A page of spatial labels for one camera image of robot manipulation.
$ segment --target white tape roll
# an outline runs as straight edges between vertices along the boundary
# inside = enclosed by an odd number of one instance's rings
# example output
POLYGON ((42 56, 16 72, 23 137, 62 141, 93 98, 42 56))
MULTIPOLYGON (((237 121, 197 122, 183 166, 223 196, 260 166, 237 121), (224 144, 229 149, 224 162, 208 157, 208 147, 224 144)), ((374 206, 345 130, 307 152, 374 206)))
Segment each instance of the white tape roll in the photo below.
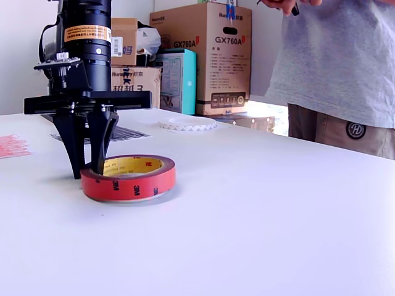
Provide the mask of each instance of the white tape roll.
POLYGON ((161 120, 159 127, 170 131, 210 131, 217 127, 217 122, 204 117, 173 118, 161 120))

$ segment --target white wall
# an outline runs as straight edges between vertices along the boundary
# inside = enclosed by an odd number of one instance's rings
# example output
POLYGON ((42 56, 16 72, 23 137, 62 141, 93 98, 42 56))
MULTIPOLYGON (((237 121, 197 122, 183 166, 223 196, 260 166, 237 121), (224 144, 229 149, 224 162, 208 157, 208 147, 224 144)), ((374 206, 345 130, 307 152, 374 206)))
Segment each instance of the white wall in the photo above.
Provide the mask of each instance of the white wall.
MULTIPOLYGON (((114 17, 149 23, 154 0, 113 0, 114 17)), ((56 21, 57 1, 13 0, 0 9, 0 115, 22 113, 23 99, 46 95, 47 79, 33 67, 43 28, 56 21)), ((47 41, 54 31, 45 34, 47 41)))
POLYGON ((257 6, 253 0, 238 0, 238 5, 252 10, 251 100, 285 105, 278 99, 264 97, 281 45, 282 13, 262 3, 257 6))

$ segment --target khaki shorts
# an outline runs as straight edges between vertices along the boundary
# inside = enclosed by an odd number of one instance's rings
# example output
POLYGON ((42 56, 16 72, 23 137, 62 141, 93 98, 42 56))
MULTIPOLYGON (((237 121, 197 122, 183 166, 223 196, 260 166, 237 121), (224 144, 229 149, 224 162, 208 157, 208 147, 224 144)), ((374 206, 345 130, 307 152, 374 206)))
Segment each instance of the khaki shorts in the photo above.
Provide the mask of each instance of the khaki shorts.
POLYGON ((297 105, 289 108, 289 136, 395 160, 395 129, 360 125, 297 105))

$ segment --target hand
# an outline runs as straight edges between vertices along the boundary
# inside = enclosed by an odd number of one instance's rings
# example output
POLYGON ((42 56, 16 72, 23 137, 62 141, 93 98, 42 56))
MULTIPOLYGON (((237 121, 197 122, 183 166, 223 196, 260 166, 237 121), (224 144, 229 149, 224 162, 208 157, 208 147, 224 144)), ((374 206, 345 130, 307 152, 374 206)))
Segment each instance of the hand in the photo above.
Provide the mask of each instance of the hand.
POLYGON ((260 0, 267 7, 281 9, 285 15, 291 15, 296 0, 260 0))
MULTIPOLYGON (((267 7, 281 9, 285 15, 292 13, 292 8, 296 5, 296 0, 260 0, 267 7)), ((311 6, 322 4, 322 0, 301 0, 302 3, 309 3, 311 6)))
POLYGON ((302 3, 309 3, 311 6, 318 6, 322 4, 322 0, 301 0, 302 3))

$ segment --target shorts logo patch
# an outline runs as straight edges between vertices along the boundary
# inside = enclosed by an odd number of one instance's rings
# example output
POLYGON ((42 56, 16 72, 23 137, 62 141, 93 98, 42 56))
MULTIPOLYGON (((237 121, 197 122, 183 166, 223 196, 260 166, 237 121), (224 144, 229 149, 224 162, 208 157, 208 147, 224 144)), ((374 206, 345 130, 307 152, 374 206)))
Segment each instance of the shorts logo patch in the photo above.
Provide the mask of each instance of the shorts logo patch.
POLYGON ((362 139, 366 134, 366 125, 360 125, 359 123, 349 122, 347 124, 347 135, 353 140, 362 139))

